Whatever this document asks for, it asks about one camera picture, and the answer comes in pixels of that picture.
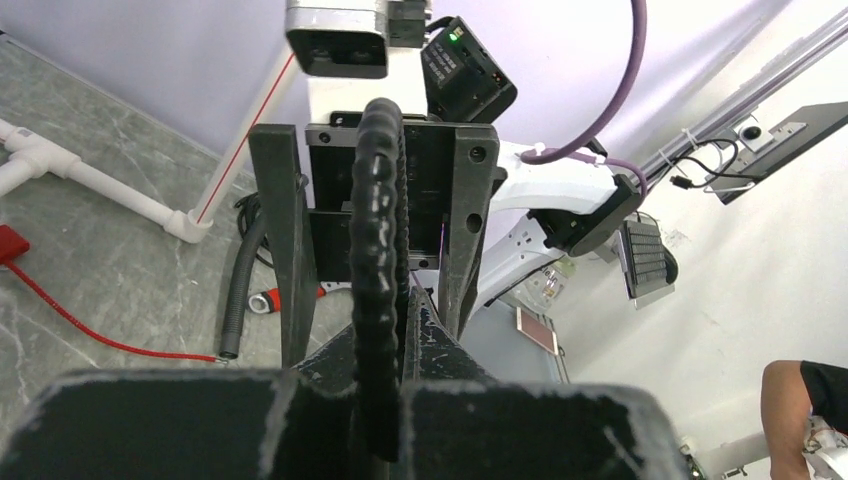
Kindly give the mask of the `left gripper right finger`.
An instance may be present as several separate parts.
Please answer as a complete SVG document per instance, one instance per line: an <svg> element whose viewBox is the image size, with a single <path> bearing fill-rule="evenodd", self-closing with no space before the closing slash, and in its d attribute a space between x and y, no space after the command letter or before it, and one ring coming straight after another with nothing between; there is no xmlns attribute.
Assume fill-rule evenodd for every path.
<svg viewBox="0 0 848 480"><path fill-rule="evenodd" d="M495 379L410 294L400 479L686 479L671 422L644 390Z"/></svg>

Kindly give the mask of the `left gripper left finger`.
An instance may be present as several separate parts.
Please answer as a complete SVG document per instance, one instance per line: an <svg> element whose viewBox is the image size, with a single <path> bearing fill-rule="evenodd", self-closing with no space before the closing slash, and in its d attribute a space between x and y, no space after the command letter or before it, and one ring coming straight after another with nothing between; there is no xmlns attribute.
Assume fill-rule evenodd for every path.
<svg viewBox="0 0 848 480"><path fill-rule="evenodd" d="M77 370L25 410L5 479L345 479L352 332L291 369Z"/></svg>

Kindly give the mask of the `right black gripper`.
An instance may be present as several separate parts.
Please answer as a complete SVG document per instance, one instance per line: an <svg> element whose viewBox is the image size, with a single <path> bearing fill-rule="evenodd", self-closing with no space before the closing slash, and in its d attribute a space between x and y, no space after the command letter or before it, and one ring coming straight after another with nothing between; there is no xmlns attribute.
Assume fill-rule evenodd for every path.
<svg viewBox="0 0 848 480"><path fill-rule="evenodd" d="M496 129L406 120L397 134L373 121L361 130L360 121L354 114L339 125L306 127L310 211L296 127L257 124L248 134L281 302L284 368L307 356L318 279L350 280L351 253L365 249L360 234L412 270L436 270L441 261L438 313L454 337L476 300Z"/></svg>

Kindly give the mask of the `black cable lock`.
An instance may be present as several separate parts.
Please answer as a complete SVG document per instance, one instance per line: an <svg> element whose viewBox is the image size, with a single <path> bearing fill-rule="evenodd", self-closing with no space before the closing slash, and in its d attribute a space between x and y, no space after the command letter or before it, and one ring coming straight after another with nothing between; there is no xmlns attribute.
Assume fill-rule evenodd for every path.
<svg viewBox="0 0 848 480"><path fill-rule="evenodd" d="M399 206L403 116L387 98L371 100L357 128L352 167L349 265L357 383L357 415L369 452L387 462L398 458L399 378L396 334Z"/></svg>

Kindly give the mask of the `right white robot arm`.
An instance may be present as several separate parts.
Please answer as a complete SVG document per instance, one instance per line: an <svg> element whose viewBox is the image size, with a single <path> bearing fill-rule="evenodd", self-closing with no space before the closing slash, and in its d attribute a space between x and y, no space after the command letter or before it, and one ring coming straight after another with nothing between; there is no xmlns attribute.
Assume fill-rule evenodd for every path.
<svg viewBox="0 0 848 480"><path fill-rule="evenodd" d="M499 139L517 90L464 20L428 24L387 7L295 5L284 70L313 81L304 130L258 122L246 143L261 210L230 289L220 353L240 340L246 269L269 243L280 296L281 362L305 359L319 287L377 276L372 339L408 365L412 275L435 270L435 315L454 338L484 305L563 256L602 245L635 212L647 180L596 138L620 110L645 50L647 7L632 5L622 79L599 117L559 148Z"/></svg>

